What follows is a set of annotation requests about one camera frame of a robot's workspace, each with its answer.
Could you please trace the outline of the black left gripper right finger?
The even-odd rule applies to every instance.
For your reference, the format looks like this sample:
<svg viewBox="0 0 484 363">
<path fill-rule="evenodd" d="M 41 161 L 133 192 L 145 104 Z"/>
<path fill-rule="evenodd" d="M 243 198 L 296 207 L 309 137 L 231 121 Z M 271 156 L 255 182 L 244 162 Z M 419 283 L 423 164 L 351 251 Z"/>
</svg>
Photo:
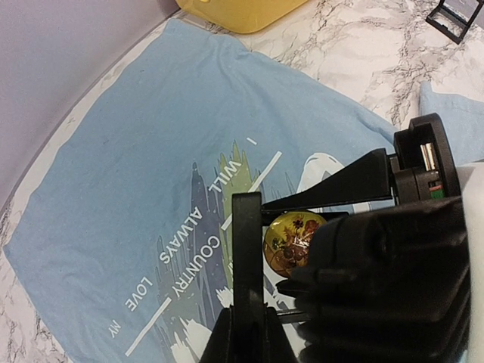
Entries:
<svg viewBox="0 0 484 363">
<path fill-rule="evenodd" d="M 298 362 L 276 310 L 272 307 L 265 308 L 264 362 Z"/>
</svg>

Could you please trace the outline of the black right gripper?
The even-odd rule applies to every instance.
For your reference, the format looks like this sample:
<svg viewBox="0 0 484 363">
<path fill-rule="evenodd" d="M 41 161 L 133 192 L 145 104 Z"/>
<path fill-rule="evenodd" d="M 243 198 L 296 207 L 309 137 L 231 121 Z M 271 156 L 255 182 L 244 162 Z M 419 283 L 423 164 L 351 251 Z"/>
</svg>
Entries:
<svg viewBox="0 0 484 363">
<path fill-rule="evenodd" d="M 264 211 L 289 211 L 389 200 L 397 205 L 461 195 L 454 158 L 436 113 L 413 118 L 394 134 L 395 153 L 375 149 L 313 187 L 264 203 Z"/>
</svg>

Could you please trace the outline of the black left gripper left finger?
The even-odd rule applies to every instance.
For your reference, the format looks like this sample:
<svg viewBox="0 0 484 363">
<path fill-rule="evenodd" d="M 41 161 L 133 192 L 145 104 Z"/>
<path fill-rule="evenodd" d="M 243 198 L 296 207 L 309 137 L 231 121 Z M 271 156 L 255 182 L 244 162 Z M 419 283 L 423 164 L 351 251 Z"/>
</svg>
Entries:
<svg viewBox="0 0 484 363">
<path fill-rule="evenodd" d="M 202 363 L 234 363 L 233 306 L 223 308 L 202 354 Z"/>
</svg>

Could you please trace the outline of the gold brooch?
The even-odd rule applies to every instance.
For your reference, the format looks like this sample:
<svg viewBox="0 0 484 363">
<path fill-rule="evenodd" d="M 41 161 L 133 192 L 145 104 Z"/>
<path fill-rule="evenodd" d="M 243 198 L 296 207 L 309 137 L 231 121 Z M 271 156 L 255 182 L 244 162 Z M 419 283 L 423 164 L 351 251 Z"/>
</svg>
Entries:
<svg viewBox="0 0 484 363">
<path fill-rule="evenodd" d="M 269 267 L 283 278 L 295 268 L 307 265 L 309 247 L 315 232 L 327 220 L 309 211 L 287 212 L 278 216 L 266 229 L 263 254 Z"/>
</svg>

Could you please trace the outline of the light blue printed t-shirt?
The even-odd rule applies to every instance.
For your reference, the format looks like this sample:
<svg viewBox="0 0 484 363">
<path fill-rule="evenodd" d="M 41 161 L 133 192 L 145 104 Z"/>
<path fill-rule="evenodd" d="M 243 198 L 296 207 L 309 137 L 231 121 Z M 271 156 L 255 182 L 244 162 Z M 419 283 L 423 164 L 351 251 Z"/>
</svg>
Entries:
<svg viewBox="0 0 484 363">
<path fill-rule="evenodd" d="M 394 127 L 172 19 L 24 179 L 4 252 L 74 362 L 194 362 L 231 299 L 231 196 L 315 185 Z"/>
</svg>

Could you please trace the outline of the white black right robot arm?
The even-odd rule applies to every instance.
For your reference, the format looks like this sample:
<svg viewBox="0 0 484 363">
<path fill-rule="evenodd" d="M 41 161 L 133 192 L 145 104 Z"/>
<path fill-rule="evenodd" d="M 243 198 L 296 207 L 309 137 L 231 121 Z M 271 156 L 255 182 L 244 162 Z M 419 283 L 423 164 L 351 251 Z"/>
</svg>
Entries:
<svg viewBox="0 0 484 363">
<path fill-rule="evenodd" d="M 436 113 L 265 214 L 392 200 L 296 223 L 282 248 L 293 274 L 278 285 L 306 314 L 304 362 L 456 362 L 470 326 L 470 257 L 461 186 Z"/>
</svg>

